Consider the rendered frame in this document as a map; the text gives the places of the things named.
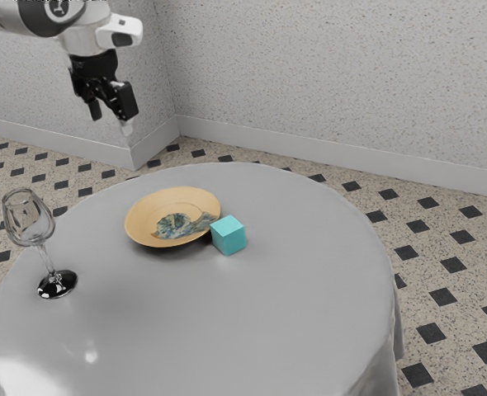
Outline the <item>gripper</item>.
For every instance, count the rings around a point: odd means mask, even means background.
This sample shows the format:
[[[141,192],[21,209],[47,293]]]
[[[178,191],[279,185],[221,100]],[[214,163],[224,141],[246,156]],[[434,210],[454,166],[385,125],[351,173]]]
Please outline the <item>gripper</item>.
[[[97,98],[102,99],[121,124],[124,136],[133,134],[133,119],[139,114],[133,87],[116,82],[118,58],[114,49],[93,56],[69,56],[75,94],[87,103],[93,121],[102,118]]]

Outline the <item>tan plate with blue pattern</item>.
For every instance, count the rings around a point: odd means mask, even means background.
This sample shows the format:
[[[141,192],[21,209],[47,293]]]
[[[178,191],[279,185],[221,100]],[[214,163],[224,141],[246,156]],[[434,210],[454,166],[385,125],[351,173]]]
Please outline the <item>tan plate with blue pattern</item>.
[[[136,202],[125,217],[127,235],[151,248],[171,248],[198,239],[220,217],[218,199],[206,190],[178,186]]]

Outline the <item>clear wine glass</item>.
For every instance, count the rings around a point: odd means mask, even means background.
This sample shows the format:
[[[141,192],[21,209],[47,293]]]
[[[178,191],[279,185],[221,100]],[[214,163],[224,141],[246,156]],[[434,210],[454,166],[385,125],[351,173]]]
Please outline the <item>clear wine glass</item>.
[[[56,223],[43,200],[30,188],[11,190],[2,198],[2,216],[9,239],[18,246],[34,248],[45,265],[47,275],[38,284],[37,294],[42,299],[59,299],[73,291],[78,275],[56,270],[46,250]]]

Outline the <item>teal cube block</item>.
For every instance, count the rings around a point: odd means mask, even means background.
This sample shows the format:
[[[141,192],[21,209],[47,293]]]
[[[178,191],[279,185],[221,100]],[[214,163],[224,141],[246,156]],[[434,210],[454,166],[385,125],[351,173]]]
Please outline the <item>teal cube block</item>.
[[[227,215],[210,225],[214,246],[225,256],[230,256],[247,246],[245,227],[233,215]]]

